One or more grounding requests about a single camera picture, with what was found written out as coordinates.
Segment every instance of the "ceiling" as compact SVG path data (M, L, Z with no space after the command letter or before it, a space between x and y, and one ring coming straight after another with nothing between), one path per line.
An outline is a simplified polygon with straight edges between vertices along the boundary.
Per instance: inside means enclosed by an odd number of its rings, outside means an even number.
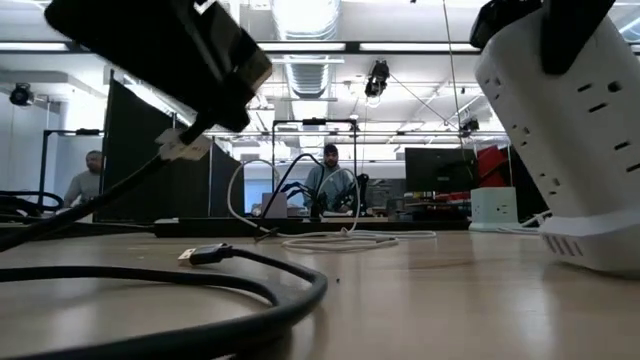
M44 21L42 10L47 3L0 0L0 41L65 40ZM231 13L238 14L239 23L256 41L278 39L269 0L227 0L223 3ZM468 42L470 29L484 3L484 0L447 0L445 16L441 0L417 0L416 4L409 0L342 0L335 40ZM304 21L304 14L297 15ZM639 16L640 0L617 1L610 12L619 27ZM444 131L456 129L457 109L464 108L462 116L475 115L481 131L501 130L475 83L474 55L385 56L383 59L397 81L389 79L382 101L375 108L366 105L363 85L374 62L382 58L372 55L334 58L343 63L331 65L331 86L327 95L331 100L328 101L329 118L346 119L355 115L363 131ZM0 54L0 70L65 72L101 93L108 90L104 67L105 62L91 54ZM270 115L262 113L263 120L290 119L292 105L299 103L291 99L283 69L283 65L275 65L273 76L260 90L273 108ZM431 109L422 102L428 103ZM249 130L263 129L256 125ZM393 137L386 139L399 141Z

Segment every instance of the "black monitor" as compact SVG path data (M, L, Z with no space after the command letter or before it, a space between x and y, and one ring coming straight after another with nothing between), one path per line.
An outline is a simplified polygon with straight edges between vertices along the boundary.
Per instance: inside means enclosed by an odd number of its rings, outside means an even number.
M477 187L477 169L473 150L405 149L407 191L469 191Z

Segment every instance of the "desk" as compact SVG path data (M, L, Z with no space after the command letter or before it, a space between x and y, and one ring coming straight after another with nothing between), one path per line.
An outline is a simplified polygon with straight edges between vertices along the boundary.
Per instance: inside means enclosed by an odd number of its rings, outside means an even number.
M322 306L290 344L257 359L637 359L640 283L552 263L535 237L440 233L353 254L234 245L330 277ZM108 264L176 269L205 239L115 235L27 244L2 267ZM218 271L287 286L296 278L245 260ZM0 285L0 357L103 342L241 316L259 302L223 290L118 280Z

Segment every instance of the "ceiling duct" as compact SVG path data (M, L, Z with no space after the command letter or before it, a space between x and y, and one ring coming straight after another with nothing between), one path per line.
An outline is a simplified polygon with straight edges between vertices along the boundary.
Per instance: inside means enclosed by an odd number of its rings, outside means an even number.
M341 0L271 0L271 11L279 40L282 41L329 41L335 40ZM292 62L299 59L314 59L319 62L329 59L327 55L287 55ZM310 118L304 109L313 107L314 117L326 117L328 103L321 99L329 87L332 65L329 64L285 64L285 73L292 97L307 101L292 103L296 119Z

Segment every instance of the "man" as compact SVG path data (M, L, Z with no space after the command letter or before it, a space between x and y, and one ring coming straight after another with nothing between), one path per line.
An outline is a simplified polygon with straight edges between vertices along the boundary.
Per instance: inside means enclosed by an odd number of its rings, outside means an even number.
M100 174L102 173L102 152L92 150L85 158L87 171L76 175L71 180L69 190L64 196L64 207L71 207L74 201L80 197L83 204L100 194Z
M329 175L340 169L338 161L338 148L333 144L326 145L324 147L324 177L322 177L322 168L320 166L314 166L314 168L309 171L305 185L310 189L317 189L318 186L320 186L320 184L329 177ZM321 193L327 194L327 205L329 207L327 210L342 213L349 211L348 207L337 206L335 202L339 200L338 195L341 192L348 190L350 187L351 178L347 172L341 171L340 173L332 176L320 190ZM311 199L309 197L305 197L304 205L306 207L311 207Z

